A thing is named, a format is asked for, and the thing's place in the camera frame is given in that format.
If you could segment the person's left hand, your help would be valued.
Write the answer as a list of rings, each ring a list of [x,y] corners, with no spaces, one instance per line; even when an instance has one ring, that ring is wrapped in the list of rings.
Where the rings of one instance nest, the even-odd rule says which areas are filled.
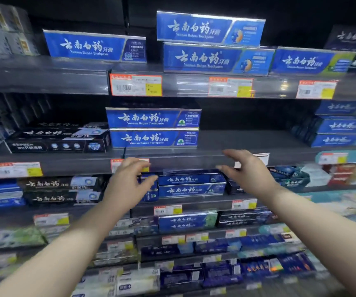
[[[126,158],[110,178],[101,205],[121,214],[136,206],[140,201],[135,201],[135,180],[142,168],[150,165],[143,159]]]

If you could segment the person's right hand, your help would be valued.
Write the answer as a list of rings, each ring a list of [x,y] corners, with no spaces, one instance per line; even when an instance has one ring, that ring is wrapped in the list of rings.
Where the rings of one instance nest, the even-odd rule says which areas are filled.
[[[222,153],[241,164],[241,182],[237,183],[244,192],[267,200],[282,187],[274,180],[266,165],[247,150],[225,149]]]

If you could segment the small upright blue box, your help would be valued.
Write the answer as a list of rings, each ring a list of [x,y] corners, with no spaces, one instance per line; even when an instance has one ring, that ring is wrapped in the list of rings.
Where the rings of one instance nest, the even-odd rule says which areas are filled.
[[[137,176],[138,183],[143,183],[150,176],[156,175],[155,173],[142,173],[140,176]],[[151,188],[146,192],[146,194],[141,199],[141,202],[156,202],[159,199],[159,186],[158,180],[155,180]]]

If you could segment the red white yellow price label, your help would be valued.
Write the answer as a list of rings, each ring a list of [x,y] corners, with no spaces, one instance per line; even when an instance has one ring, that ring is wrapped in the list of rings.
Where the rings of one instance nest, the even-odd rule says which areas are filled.
[[[154,206],[154,216],[180,215],[182,214],[182,204]]]
[[[186,235],[166,235],[161,238],[162,245],[185,244]]]
[[[208,232],[197,232],[185,235],[185,242],[206,242],[209,240]]]
[[[163,78],[161,75],[110,73],[111,94],[114,96],[161,97]]]
[[[0,179],[43,177],[39,162],[0,163]]]
[[[333,99],[339,80],[300,80],[296,99]]]
[[[316,162],[319,165],[346,164],[348,152],[321,152],[316,156]]]
[[[225,238],[226,239],[241,238],[241,237],[245,237],[246,235],[247,235],[247,229],[246,228],[227,229],[225,231]]]
[[[33,216],[34,225],[37,227],[59,226],[70,224],[68,213],[38,214]]]
[[[108,252],[130,251],[135,248],[132,240],[106,242]]]
[[[253,210],[257,207],[257,199],[235,199],[232,201],[231,210]]]
[[[209,97],[254,98],[253,78],[209,77]]]
[[[118,167],[121,165],[123,161],[124,159],[111,159],[110,164],[111,164],[112,174],[116,173],[116,170],[118,169]],[[150,166],[146,166],[141,170],[141,173],[147,173],[147,172],[150,172]]]

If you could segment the blue toothpaste box green emblem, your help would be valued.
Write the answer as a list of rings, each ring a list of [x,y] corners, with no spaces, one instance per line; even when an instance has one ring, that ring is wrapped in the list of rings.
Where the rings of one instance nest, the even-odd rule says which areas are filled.
[[[110,138],[115,149],[196,148],[199,128],[118,128]]]
[[[106,108],[110,129],[199,128],[201,109]]]

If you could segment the navy toothpaste boxes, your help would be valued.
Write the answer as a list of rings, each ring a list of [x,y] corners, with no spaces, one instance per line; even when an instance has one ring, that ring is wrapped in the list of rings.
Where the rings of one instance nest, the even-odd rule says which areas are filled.
[[[237,226],[262,226],[275,220],[275,215],[268,209],[221,211],[215,224],[218,228]]]

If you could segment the dark teal toothpaste boxes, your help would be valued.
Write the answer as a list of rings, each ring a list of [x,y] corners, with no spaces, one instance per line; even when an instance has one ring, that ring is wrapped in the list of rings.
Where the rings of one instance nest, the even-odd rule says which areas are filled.
[[[267,167],[274,180],[293,192],[301,192],[310,183],[310,175],[302,165],[276,165]]]

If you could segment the black toothpaste box white end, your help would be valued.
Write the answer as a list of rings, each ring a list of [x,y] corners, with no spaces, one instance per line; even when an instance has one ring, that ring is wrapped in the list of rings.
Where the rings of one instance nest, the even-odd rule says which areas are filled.
[[[23,199],[31,207],[56,207],[96,204],[103,199],[102,191],[62,190],[23,193]]]
[[[95,190],[100,191],[105,184],[102,175],[33,177],[18,179],[17,185],[24,192]]]

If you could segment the row of dark blue boxes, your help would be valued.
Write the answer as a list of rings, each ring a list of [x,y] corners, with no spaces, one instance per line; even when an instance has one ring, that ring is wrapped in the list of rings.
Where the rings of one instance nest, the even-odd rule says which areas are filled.
[[[273,279],[288,275],[307,275],[315,267],[304,252],[285,253],[251,259],[223,260],[174,266],[172,271],[161,270],[161,289],[213,288],[245,281]]]

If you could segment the white red toothpaste boxes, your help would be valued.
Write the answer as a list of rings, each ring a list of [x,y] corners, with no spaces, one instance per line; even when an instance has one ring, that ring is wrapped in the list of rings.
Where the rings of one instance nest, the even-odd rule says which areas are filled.
[[[305,164],[301,170],[310,176],[307,187],[356,185],[356,164]]]

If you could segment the green white toothpaste boxes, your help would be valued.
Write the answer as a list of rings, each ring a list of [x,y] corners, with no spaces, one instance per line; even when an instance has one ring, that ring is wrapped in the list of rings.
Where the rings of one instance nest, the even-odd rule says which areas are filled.
[[[46,240],[42,233],[35,227],[0,229],[0,249],[45,244]]]

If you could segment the blue white toothpaste box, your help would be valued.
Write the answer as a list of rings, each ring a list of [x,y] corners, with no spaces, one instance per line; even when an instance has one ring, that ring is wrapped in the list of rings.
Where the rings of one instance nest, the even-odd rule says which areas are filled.
[[[16,179],[0,180],[0,208],[25,206],[23,191]]]

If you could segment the blue toothpaste box dark panel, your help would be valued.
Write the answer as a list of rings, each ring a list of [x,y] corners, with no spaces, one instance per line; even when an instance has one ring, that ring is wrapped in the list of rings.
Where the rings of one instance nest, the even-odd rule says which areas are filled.
[[[43,34],[54,58],[147,63],[145,37],[46,29]]]

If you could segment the row of grey blue boxes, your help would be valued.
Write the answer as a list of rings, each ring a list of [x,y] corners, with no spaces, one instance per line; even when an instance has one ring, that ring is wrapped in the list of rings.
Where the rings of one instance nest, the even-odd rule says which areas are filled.
[[[0,145],[52,110],[47,94],[0,93]]]

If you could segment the stack of grey toothpaste boxes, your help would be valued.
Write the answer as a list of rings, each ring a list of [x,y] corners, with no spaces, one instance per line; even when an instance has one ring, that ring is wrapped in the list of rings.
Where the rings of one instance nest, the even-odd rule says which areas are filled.
[[[26,10],[0,4],[0,59],[13,55],[39,56]]]

